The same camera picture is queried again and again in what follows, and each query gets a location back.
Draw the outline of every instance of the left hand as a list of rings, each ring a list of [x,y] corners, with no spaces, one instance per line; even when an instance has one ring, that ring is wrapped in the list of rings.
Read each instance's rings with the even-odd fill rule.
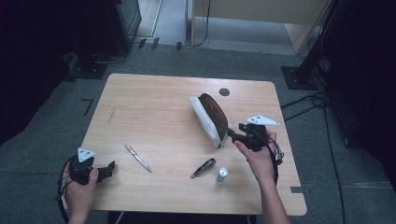
[[[84,186],[71,180],[69,167],[70,162],[67,163],[63,176],[67,185],[64,197],[71,213],[69,223],[86,223],[95,199],[99,171],[96,168],[91,170],[89,183]]]

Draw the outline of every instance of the gray carpet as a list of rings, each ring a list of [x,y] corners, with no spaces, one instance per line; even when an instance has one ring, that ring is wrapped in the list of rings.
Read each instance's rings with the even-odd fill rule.
[[[56,181],[64,161],[80,147],[108,75],[150,74],[272,81],[280,104],[315,91],[288,90],[280,67],[299,66],[304,58],[215,49],[147,45],[110,64],[101,80],[63,82],[29,126],[0,146],[0,223],[62,223]],[[87,111],[89,101],[92,107]],[[288,118],[311,106],[286,108]],[[365,150],[348,149],[337,119],[326,109],[333,155],[342,185],[346,223],[394,223],[396,195],[382,166]],[[313,109],[286,122],[303,185],[307,213],[292,223],[343,223],[343,209],[329,149],[324,112]],[[89,223],[106,223],[105,211],[93,211]]]

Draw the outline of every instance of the wooden panel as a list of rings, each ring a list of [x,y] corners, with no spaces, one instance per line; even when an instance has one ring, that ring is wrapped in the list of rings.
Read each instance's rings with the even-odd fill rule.
[[[308,24],[285,24],[286,31],[288,32],[290,42],[295,52],[302,52],[315,28],[319,25],[323,25],[329,13],[332,1],[326,1],[324,3],[325,5],[322,9],[318,8],[316,11],[312,12],[313,17]]]
[[[195,16],[206,16],[209,0],[194,1]],[[212,0],[210,17],[243,21],[310,24],[328,0]]]
[[[229,96],[219,95],[227,88]],[[233,127],[262,114],[282,121],[275,86],[271,82],[194,77],[113,74],[109,77],[82,144],[96,151],[95,167],[116,161],[111,178],[98,185],[93,209],[213,214],[260,214],[258,183],[244,156],[229,139],[213,148],[189,98],[209,92]],[[289,215],[306,212],[285,124],[271,127],[285,152],[277,188]],[[146,171],[124,148],[130,144],[148,163]],[[190,175],[210,158],[217,163],[201,176]],[[219,168],[229,174],[216,184]]]

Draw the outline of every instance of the small metal cylinder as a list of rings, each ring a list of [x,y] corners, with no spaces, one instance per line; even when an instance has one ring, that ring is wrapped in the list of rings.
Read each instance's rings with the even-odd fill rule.
[[[216,178],[216,183],[222,185],[222,183],[224,182],[225,177],[228,174],[228,170],[225,167],[221,167],[219,170],[219,175],[218,178]]]

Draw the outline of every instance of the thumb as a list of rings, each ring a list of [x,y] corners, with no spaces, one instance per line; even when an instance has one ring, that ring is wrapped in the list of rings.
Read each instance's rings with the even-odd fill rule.
[[[98,179],[99,176],[99,170],[97,168],[94,168],[93,170],[91,170],[90,173],[90,182],[88,182],[89,186],[96,186],[96,181]]]

